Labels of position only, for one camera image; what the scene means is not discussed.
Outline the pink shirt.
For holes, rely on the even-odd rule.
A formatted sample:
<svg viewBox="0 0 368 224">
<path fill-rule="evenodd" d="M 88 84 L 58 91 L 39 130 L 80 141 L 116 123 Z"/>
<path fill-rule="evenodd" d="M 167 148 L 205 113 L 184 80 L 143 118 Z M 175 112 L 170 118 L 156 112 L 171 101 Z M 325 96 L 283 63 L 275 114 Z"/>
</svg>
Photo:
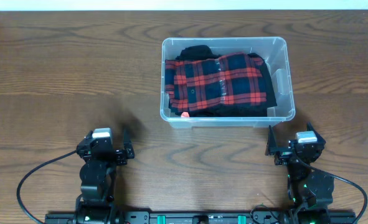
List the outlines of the pink shirt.
<svg viewBox="0 0 368 224">
<path fill-rule="evenodd" d="M 181 114 L 181 117 L 182 117 L 182 118 L 189 118 L 189 117 L 190 117 L 190 115 L 189 115 L 189 113 L 188 113 L 188 112 L 183 112 L 183 113 Z"/>
</svg>

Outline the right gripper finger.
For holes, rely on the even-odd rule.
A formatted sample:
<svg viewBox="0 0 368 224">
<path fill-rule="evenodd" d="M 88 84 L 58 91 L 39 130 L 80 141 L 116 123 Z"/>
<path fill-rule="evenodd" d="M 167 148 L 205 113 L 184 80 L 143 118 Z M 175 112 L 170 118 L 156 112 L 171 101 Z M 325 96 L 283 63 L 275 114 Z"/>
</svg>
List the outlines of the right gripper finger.
<svg viewBox="0 0 368 224">
<path fill-rule="evenodd" d="M 317 134 L 318 132 L 314 129 L 313 125 L 310 122 L 306 124 L 307 131 L 312 131 L 313 133 Z"/>
<path fill-rule="evenodd" d="M 276 137 L 273 132 L 272 126 L 268 127 L 268 141 L 265 150 L 265 155 L 274 155 L 278 151 L 278 146 L 276 143 Z"/>
</svg>

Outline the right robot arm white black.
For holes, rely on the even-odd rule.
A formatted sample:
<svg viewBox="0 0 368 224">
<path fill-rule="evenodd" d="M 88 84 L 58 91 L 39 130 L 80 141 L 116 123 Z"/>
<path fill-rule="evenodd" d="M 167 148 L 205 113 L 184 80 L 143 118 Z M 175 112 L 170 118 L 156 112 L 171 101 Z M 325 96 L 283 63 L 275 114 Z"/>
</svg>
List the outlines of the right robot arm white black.
<svg viewBox="0 0 368 224">
<path fill-rule="evenodd" d="M 288 171 L 288 196 L 293 206 L 281 212 L 278 223 L 328 222 L 327 207 L 333 202 L 334 179 L 311 168 L 325 147 L 326 141 L 308 123 L 306 131 L 296 133 L 288 145 L 279 146 L 270 126 L 265 154 L 274 157 L 276 166 Z"/>
</svg>

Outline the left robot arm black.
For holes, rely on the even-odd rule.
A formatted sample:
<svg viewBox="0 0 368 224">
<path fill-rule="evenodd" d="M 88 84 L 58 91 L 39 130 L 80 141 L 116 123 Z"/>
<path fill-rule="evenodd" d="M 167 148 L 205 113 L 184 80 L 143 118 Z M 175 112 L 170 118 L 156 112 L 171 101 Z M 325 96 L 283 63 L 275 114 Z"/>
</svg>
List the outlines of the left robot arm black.
<svg viewBox="0 0 368 224">
<path fill-rule="evenodd" d="M 110 128 L 90 131 L 77 145 L 77 154 L 85 161 L 80 169 L 81 195 L 68 222 L 73 224 L 121 224 L 124 215 L 115 205 L 116 168 L 134 158 L 127 130 L 123 131 L 123 148 L 113 148 Z"/>
</svg>

